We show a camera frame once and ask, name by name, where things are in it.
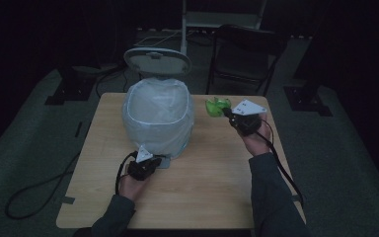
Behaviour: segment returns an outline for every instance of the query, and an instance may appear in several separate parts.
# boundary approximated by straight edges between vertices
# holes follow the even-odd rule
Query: hand
[[[150,177],[144,181],[137,181],[129,175],[124,175],[119,179],[118,194],[136,202],[149,181]]]
[[[260,114],[260,118],[262,120],[266,120],[266,114]],[[262,123],[261,127],[258,129],[258,133],[269,140],[270,128],[266,122]],[[248,136],[242,136],[241,134],[239,135],[242,137],[246,148],[253,156],[258,156],[269,152],[269,147],[267,146],[266,141],[264,141],[257,134],[254,133]]]

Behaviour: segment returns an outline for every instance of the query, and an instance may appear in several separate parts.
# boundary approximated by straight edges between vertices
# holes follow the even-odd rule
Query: stand base
[[[62,80],[54,95],[47,97],[44,104],[47,106],[61,106],[65,101],[88,101],[96,80],[96,77],[81,78],[76,88],[69,90],[66,89],[65,82]]]
[[[303,103],[300,98],[301,87],[284,87],[285,95],[290,103],[291,110],[303,112],[317,112],[321,117],[332,117],[329,107],[323,105],[319,95],[309,103]]]

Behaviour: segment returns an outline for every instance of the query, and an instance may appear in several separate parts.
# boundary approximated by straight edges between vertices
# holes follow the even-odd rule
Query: black chair
[[[258,85],[266,82],[266,96],[275,64],[284,52],[287,39],[271,32],[223,25],[214,32],[213,53],[205,94],[214,77]]]

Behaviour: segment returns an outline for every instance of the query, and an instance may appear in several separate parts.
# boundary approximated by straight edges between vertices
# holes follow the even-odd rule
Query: person
[[[261,115],[261,119],[266,120],[266,114]],[[270,128],[267,124],[263,124],[258,132],[269,140]],[[266,142],[257,134],[241,135],[241,138],[253,155],[249,165],[256,236],[310,236]],[[106,213],[92,226],[92,236],[121,236],[134,213],[134,203],[149,181],[150,177],[136,181],[131,176],[123,176],[119,183],[119,195],[112,197]]]

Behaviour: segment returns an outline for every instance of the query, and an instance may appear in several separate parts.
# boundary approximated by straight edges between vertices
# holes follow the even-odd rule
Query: dark sleeve
[[[117,237],[127,228],[134,214],[134,202],[114,195],[103,217],[92,226],[93,237]]]
[[[249,160],[256,236],[310,236],[272,153]]]

